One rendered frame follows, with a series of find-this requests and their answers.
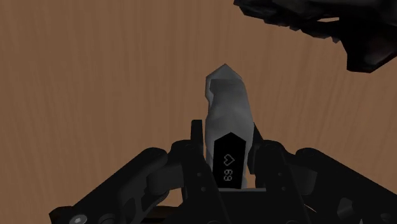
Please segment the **grey fitness band black screen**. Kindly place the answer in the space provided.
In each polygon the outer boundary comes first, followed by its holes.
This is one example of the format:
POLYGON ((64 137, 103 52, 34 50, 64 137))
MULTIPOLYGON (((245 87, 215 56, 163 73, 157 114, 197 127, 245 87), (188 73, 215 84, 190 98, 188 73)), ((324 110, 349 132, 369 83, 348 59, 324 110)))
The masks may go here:
POLYGON ((223 64, 205 79, 206 162, 219 188, 247 187, 246 170, 254 121, 242 78, 223 64))

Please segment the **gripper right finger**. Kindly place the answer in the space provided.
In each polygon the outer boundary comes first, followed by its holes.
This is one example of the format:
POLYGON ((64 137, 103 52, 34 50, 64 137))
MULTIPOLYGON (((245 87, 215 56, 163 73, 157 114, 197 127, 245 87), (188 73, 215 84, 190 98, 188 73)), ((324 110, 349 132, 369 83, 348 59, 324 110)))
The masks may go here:
POLYGON ((247 164, 257 188, 302 206, 286 224, 397 224, 397 194, 317 149, 290 153, 255 129, 247 164))

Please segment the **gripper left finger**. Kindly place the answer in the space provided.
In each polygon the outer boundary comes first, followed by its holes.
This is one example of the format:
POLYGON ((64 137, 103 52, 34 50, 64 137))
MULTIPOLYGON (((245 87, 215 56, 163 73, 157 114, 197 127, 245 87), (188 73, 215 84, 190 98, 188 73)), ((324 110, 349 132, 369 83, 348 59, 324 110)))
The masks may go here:
POLYGON ((51 224, 230 224, 203 155, 202 121, 170 152, 147 148, 73 206, 57 207, 51 224))

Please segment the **black angular object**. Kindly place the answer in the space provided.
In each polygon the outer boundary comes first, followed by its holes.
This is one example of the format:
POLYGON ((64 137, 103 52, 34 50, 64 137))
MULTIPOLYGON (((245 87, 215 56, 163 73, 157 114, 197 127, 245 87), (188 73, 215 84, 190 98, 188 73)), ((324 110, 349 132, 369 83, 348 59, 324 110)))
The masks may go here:
POLYGON ((397 57, 397 0, 233 0, 245 16, 341 42, 347 70, 372 73, 397 57))

